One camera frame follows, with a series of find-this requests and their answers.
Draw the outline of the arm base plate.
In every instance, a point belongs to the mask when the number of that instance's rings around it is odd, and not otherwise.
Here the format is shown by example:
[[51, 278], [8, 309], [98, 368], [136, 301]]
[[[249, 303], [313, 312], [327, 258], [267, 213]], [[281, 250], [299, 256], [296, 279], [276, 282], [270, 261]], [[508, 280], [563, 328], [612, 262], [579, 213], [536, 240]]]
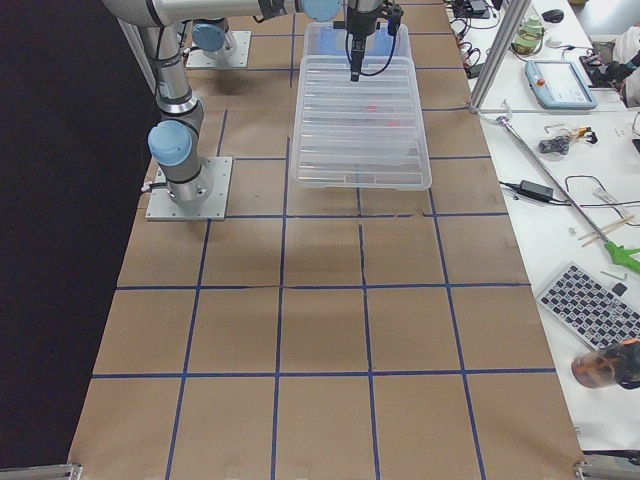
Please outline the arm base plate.
[[202, 157], [197, 178], [185, 184], [169, 182], [161, 166], [150, 190], [146, 218], [150, 221], [223, 221], [232, 178], [232, 157]]
[[191, 70], [246, 69], [250, 44], [250, 31], [229, 30], [220, 34], [193, 31], [186, 67]]

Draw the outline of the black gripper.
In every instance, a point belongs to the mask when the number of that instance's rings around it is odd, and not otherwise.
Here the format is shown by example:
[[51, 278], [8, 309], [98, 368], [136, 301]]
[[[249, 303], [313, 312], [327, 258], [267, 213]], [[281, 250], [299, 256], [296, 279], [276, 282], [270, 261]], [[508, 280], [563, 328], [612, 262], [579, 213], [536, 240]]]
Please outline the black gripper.
[[358, 82], [366, 37], [372, 35], [379, 19], [387, 22], [387, 33], [395, 37], [403, 17], [403, 9], [396, 1], [359, 0], [347, 2], [346, 30], [352, 35], [350, 50], [350, 81]]

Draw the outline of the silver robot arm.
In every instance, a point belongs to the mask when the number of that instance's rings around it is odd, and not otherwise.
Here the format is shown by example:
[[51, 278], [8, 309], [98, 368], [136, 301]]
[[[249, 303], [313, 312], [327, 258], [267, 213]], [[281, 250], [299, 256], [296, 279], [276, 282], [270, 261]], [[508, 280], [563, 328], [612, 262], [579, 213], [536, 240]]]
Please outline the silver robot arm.
[[117, 19], [134, 26], [141, 37], [161, 114], [161, 122], [148, 134], [148, 146], [165, 175], [171, 201], [189, 207], [202, 204], [214, 182], [203, 172], [204, 160], [197, 153], [204, 108], [187, 78], [177, 22], [191, 21], [197, 46], [217, 52], [231, 39], [230, 17], [252, 17], [263, 23], [293, 10], [328, 22], [345, 7], [350, 75], [357, 82], [364, 75], [366, 42], [377, 23], [384, 19], [388, 33], [395, 36], [403, 16], [394, 1], [106, 1], [104, 5]]
[[[287, 14], [284, 1], [259, 1], [261, 18], [253, 16], [256, 23], [263, 23], [277, 16]], [[314, 21], [326, 22], [332, 20], [341, 9], [340, 1], [295, 1], [297, 12], [303, 12]], [[235, 49], [235, 39], [230, 32], [226, 17], [213, 20], [194, 20], [192, 26], [191, 50], [202, 50], [211, 56], [219, 51], [226, 53]]]

